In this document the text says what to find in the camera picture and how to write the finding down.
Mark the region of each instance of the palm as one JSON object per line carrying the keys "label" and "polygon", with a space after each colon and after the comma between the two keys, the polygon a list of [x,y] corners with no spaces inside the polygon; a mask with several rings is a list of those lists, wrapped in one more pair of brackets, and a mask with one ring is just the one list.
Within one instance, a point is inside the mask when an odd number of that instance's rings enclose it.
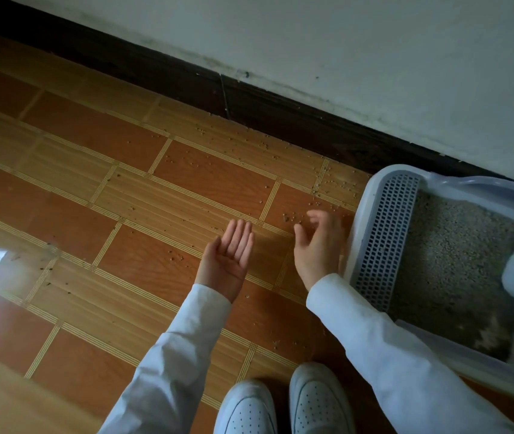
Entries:
{"label": "palm", "polygon": [[254,241],[251,229],[250,222],[231,220],[223,238],[216,238],[205,248],[195,283],[220,292],[232,303],[247,274]]}

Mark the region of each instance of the tiled floor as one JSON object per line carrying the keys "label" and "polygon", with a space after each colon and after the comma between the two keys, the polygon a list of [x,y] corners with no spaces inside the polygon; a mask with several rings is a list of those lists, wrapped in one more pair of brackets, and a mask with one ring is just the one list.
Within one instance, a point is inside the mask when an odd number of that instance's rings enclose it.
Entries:
{"label": "tiled floor", "polygon": [[[391,432],[370,387],[304,306],[292,225],[347,228],[369,176],[0,38],[0,432],[94,433],[230,218],[255,224],[243,291],[212,354],[194,432],[227,390],[287,385],[307,360],[347,388],[359,432]],[[514,419],[514,401],[484,388]]]}

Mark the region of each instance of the dark wooden baseboard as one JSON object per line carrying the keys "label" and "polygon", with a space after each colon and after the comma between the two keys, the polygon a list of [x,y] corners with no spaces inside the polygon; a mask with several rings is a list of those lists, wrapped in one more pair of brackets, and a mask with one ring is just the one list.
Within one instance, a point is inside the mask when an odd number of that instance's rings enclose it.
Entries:
{"label": "dark wooden baseboard", "polygon": [[375,173],[405,163],[443,175],[492,175],[380,131],[72,21],[0,0],[0,35]]}

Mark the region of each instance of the white sneaker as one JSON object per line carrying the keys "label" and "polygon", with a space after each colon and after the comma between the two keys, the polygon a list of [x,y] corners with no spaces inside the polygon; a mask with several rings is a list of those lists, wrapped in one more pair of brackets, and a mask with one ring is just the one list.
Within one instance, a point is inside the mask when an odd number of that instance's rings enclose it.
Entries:
{"label": "white sneaker", "polygon": [[343,387],[325,365],[301,364],[291,377],[290,417],[293,434],[354,434],[354,417]]}
{"label": "white sneaker", "polygon": [[213,434],[277,434],[273,397],[261,381],[235,384],[224,397]]}

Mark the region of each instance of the white long-sleeve shirt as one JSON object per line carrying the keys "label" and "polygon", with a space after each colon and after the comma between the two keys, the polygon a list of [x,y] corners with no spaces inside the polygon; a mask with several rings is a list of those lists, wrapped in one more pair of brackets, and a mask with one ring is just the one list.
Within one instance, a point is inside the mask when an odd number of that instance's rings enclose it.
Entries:
{"label": "white long-sleeve shirt", "polygon": [[[231,307],[216,291],[193,285],[99,433],[188,433]],[[398,433],[514,433],[514,423],[337,274],[311,288],[307,307],[345,347]]]}

